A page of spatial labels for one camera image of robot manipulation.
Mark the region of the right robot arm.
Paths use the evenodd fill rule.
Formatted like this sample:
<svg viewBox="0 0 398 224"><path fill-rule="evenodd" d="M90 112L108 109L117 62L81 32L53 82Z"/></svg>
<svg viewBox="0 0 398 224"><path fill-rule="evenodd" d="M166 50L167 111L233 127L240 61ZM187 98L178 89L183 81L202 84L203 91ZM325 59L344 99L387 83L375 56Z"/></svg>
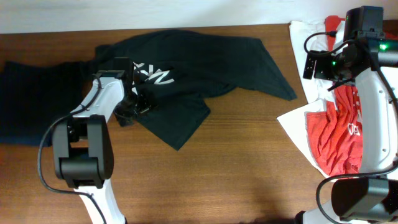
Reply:
<svg viewBox="0 0 398 224"><path fill-rule="evenodd" d="M296 214L295 223L397 221L397 41L383 31L383 8L346 13L343 43L307 51L303 77L358 89L363 119L363 160L357 174L334 175L331 199Z"/></svg>

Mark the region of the black Nike t-shirt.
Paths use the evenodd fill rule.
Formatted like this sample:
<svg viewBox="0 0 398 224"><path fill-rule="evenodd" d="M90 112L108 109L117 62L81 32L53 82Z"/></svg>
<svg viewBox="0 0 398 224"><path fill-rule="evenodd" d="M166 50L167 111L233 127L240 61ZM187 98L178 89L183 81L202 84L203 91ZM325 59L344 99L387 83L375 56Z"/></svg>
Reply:
<svg viewBox="0 0 398 224"><path fill-rule="evenodd" d="M210 109L207 98L235 88L256 90L294 100L289 85L262 41L253 37L208 35L189 30L162 30L100 45L86 72L108 70L116 57L135 65L140 82L134 88L152 108L134 119L179 150Z"/></svg>

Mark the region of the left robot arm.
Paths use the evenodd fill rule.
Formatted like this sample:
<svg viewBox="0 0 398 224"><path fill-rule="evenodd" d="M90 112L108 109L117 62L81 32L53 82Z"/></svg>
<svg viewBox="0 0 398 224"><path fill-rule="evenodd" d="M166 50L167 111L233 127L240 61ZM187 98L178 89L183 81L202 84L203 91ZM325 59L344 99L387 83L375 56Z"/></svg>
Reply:
<svg viewBox="0 0 398 224"><path fill-rule="evenodd" d="M135 87L137 67L127 57L116 57L109 70L94 74L85 99L52 131L55 175L64 180L65 194L82 199L93 223L126 223L111 185L114 154L107 122L112 115L127 125L154 104Z"/></svg>

